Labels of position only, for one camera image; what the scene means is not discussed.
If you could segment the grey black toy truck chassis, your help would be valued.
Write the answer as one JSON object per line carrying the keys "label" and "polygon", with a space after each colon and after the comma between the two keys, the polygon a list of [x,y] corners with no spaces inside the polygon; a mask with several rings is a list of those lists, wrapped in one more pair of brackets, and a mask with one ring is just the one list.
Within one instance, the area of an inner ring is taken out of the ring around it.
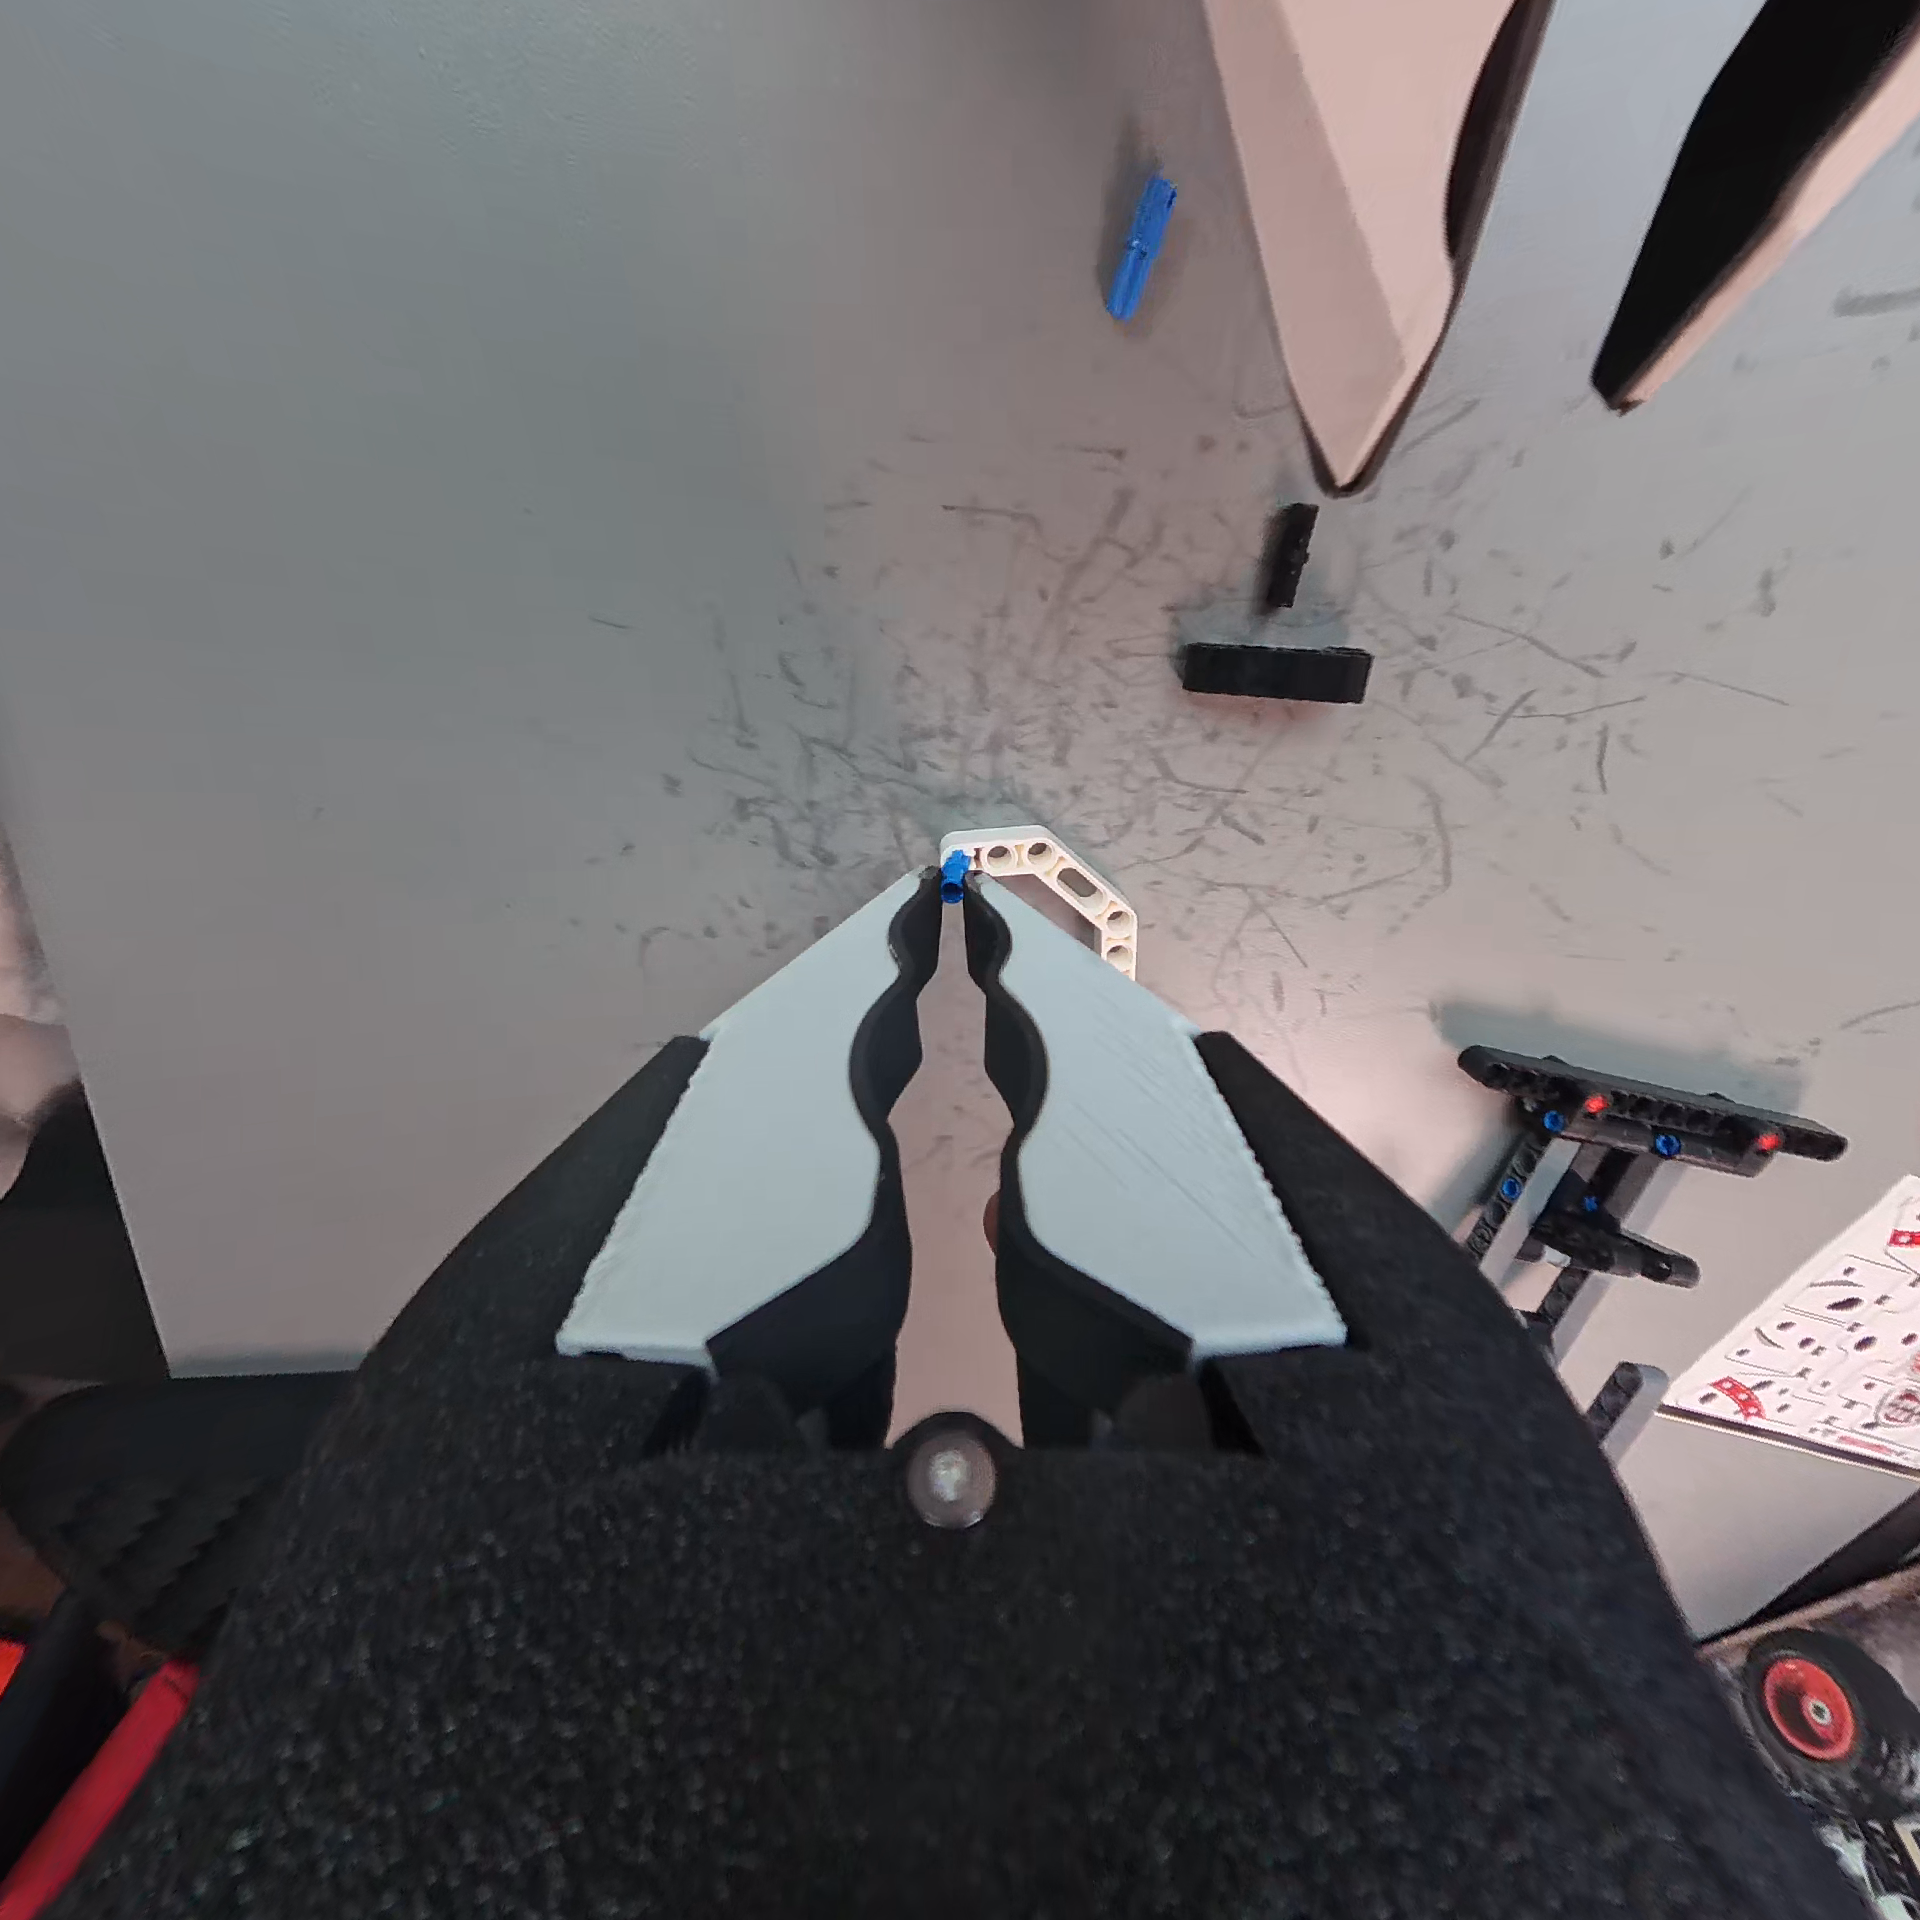
{"label": "grey black toy truck chassis", "polygon": [[1778,1159],[1834,1164],[1846,1136],[1718,1093],[1691,1093],[1572,1064],[1555,1054],[1469,1045],[1456,1068],[1509,1108],[1513,1136],[1458,1242],[1509,1292],[1528,1267],[1553,1282],[1516,1308],[1555,1371],[1619,1282],[1698,1284],[1698,1264],[1628,1222],[1669,1167],[1755,1179]]}

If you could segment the long blue connector pin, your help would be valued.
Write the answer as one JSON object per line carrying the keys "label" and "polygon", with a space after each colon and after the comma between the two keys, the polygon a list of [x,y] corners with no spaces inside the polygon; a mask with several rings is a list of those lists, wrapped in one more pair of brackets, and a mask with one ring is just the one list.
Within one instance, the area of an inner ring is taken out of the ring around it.
{"label": "long blue connector pin", "polygon": [[1132,324],[1139,315],[1147,284],[1158,266],[1178,199],[1178,186],[1164,179],[1164,173],[1153,173],[1144,180],[1139,199],[1128,215],[1105,288],[1105,311],[1115,324]]}

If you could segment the white sticker sheet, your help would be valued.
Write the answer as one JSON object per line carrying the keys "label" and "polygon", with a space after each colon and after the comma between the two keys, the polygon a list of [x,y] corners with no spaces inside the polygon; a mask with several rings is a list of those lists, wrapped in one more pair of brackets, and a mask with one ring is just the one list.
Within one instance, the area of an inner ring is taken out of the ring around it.
{"label": "white sticker sheet", "polygon": [[1674,1379],[1669,1422],[1918,1477],[1918,1176]]}

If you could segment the black angled toy beam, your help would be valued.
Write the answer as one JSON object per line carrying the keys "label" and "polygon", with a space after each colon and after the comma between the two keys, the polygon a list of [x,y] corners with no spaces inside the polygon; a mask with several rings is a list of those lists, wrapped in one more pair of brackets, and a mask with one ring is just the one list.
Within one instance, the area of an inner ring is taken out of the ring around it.
{"label": "black angled toy beam", "polygon": [[1181,688],[1197,698],[1270,703],[1360,703],[1376,659],[1357,647],[1192,639],[1180,651]]}

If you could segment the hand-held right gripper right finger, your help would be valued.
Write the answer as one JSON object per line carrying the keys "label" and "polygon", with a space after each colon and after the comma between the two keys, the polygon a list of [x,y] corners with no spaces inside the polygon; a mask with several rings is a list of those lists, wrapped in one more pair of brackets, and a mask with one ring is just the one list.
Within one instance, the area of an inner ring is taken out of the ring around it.
{"label": "hand-held right gripper right finger", "polygon": [[1000,1314],[1032,1370],[1197,1370],[1348,1331],[1209,1072],[1197,1028],[1003,883],[968,967],[1010,1120]]}

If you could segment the toy truck set box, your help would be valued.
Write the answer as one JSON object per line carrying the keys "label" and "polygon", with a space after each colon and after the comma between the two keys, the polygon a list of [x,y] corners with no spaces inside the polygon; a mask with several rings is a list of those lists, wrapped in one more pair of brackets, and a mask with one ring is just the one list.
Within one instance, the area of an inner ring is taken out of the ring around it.
{"label": "toy truck set box", "polygon": [[1866,1912],[1916,1917],[1918,1566],[1698,1655]]}

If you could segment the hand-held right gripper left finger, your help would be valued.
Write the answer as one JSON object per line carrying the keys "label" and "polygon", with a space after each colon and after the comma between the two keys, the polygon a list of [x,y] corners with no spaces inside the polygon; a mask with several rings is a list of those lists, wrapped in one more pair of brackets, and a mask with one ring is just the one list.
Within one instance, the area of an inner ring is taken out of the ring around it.
{"label": "hand-held right gripper left finger", "polygon": [[942,878],[893,880],[700,1034],[556,1334],[566,1357],[859,1370],[905,1316],[891,1108],[922,1064]]}

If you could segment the red plastic container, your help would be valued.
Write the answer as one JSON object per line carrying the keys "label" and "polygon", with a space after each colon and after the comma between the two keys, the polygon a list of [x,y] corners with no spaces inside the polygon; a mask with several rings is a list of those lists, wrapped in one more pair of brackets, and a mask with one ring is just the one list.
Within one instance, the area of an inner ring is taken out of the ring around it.
{"label": "red plastic container", "polygon": [[35,1917],[154,1770],[201,1668],[170,1659],[123,1690],[91,1630],[46,1618],[4,1639],[2,1675],[2,1916]]}

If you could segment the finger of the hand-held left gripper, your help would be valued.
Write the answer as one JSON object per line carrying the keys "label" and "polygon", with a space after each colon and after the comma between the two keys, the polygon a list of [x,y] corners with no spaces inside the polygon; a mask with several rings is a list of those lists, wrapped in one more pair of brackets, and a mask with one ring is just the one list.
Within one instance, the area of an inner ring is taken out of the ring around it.
{"label": "finger of the hand-held left gripper", "polygon": [[1280,356],[1331,496],[1448,338],[1550,2],[1204,2]]}
{"label": "finger of the hand-held left gripper", "polygon": [[1918,115],[1916,2],[1765,2],[1707,86],[1590,371],[1630,413],[1843,203]]}

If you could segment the black office chair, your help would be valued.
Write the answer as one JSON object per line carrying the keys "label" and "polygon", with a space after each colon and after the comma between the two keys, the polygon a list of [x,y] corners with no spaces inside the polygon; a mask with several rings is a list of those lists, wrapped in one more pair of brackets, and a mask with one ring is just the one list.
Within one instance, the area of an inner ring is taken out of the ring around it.
{"label": "black office chair", "polygon": [[352,1373],[98,1382],[4,1442],[2,1506],[97,1618],[201,1659]]}

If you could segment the grey desk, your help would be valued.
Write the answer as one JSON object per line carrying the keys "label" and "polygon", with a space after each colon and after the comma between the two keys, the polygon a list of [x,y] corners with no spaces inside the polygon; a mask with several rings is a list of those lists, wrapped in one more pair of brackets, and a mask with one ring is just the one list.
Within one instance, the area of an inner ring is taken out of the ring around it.
{"label": "grey desk", "polygon": [[[180,1373],[341,1370],[666,1040],[1051,824],[1448,1224],[1475,1043],[1802,1112],[1568,1357],[1916,1173],[1916,146],[1590,364],[1749,4],[1555,4],[1467,294],[1309,464],[1197,4],[4,4],[4,831]],[[1178,186],[1132,324],[1105,311]]]}

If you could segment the white angled toy beam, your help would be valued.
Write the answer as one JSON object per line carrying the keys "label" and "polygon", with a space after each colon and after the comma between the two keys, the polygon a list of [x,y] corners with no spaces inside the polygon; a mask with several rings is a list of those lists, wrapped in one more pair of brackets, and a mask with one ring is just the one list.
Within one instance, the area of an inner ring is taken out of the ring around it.
{"label": "white angled toy beam", "polygon": [[1076,854],[1054,830],[1037,822],[1016,827],[963,827],[940,842],[971,850],[971,880],[1013,884],[1028,880],[1061,901],[1086,928],[1105,964],[1128,979],[1139,967],[1139,914],[1094,863]]}

